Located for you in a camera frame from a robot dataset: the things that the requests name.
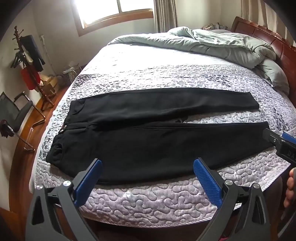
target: window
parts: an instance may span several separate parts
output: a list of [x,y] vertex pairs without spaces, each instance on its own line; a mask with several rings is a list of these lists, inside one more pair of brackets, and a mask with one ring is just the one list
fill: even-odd
[[72,0],[78,35],[112,24],[153,18],[153,0]]

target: wooden headboard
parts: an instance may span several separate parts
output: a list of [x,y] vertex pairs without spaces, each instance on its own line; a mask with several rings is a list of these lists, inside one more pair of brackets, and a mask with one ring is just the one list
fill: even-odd
[[235,18],[231,32],[247,34],[271,44],[276,53],[275,62],[282,68],[288,78],[290,86],[289,99],[296,106],[296,48],[290,46],[288,41],[279,34],[240,17]]

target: human hand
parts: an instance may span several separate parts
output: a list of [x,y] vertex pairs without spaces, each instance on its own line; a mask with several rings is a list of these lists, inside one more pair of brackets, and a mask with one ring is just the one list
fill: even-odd
[[287,191],[286,191],[286,198],[284,200],[284,207],[289,207],[290,204],[291,204],[291,201],[293,200],[293,197],[294,197],[294,191],[293,191],[293,188],[294,188],[294,179],[293,179],[293,176],[294,176],[294,168],[289,172],[289,179],[287,181]]

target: blue gripper pad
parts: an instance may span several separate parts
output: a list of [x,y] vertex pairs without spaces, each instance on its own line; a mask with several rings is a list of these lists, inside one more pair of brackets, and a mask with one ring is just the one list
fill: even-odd
[[294,145],[296,145],[296,139],[295,139],[294,137],[290,136],[289,134],[287,134],[287,133],[284,132],[284,133],[282,134],[282,138],[283,138],[285,141],[291,142],[291,143],[293,143]]
[[210,202],[216,205],[217,208],[220,208],[223,202],[222,190],[199,159],[194,161],[193,171],[202,185]]
[[102,173],[102,162],[97,160],[75,191],[75,207],[84,205]]

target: white bed sheet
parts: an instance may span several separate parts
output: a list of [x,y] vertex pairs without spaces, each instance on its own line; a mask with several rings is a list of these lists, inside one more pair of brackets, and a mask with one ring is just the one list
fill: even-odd
[[[72,100],[113,91],[173,87],[250,91],[260,105],[256,112],[197,115],[187,122],[268,121],[276,133],[285,131],[296,136],[296,111],[292,103],[251,70],[216,57],[177,50],[109,45],[85,67],[53,112],[36,152],[30,191],[40,183],[53,187],[71,179],[46,163],[45,156]],[[288,166],[270,148],[219,173],[237,185],[258,182],[265,190]],[[170,227],[209,220],[216,206],[208,201],[199,181],[190,176],[137,185],[95,186],[81,210],[87,218],[116,225]]]

